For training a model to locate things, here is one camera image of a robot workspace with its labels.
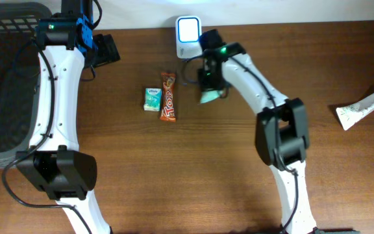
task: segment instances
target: white and green packet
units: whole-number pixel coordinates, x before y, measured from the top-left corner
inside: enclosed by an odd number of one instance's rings
[[[162,91],[160,88],[146,88],[143,109],[145,111],[160,111],[161,96]]]

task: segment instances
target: red candy wrapper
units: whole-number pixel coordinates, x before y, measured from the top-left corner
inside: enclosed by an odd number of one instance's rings
[[[162,105],[160,120],[175,122],[175,112],[174,112],[174,83],[175,74],[174,73],[161,73],[162,76],[162,86],[164,87],[164,104]]]

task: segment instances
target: table surface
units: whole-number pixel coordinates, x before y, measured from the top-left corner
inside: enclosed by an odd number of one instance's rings
[[[374,91],[374,21],[218,27],[240,42],[282,93],[308,111],[306,183],[321,229],[374,233],[374,112],[344,131],[335,107]],[[97,201],[115,233],[229,233],[275,228],[281,204],[255,150],[255,117],[239,93],[198,105],[194,85],[175,89],[177,122],[144,112],[143,90],[179,72],[174,29],[110,33],[122,60],[79,89],[81,151],[95,156]],[[193,63],[193,77],[200,63]],[[89,78],[84,71],[82,77]],[[15,192],[52,203],[16,170]],[[1,184],[0,233],[73,233],[61,210],[29,209]]]

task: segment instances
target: gray plastic bin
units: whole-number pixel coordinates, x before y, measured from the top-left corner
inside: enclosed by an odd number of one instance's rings
[[[27,48],[12,71],[18,49],[29,41],[50,10],[39,3],[0,4],[0,168],[28,147],[38,106],[37,50]]]

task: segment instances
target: white wall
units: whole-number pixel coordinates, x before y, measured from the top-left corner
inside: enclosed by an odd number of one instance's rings
[[[0,0],[22,3],[30,0]],[[31,0],[53,13],[61,0]],[[194,14],[203,26],[254,23],[374,20],[374,0],[99,0],[99,29],[173,27],[175,16]]]

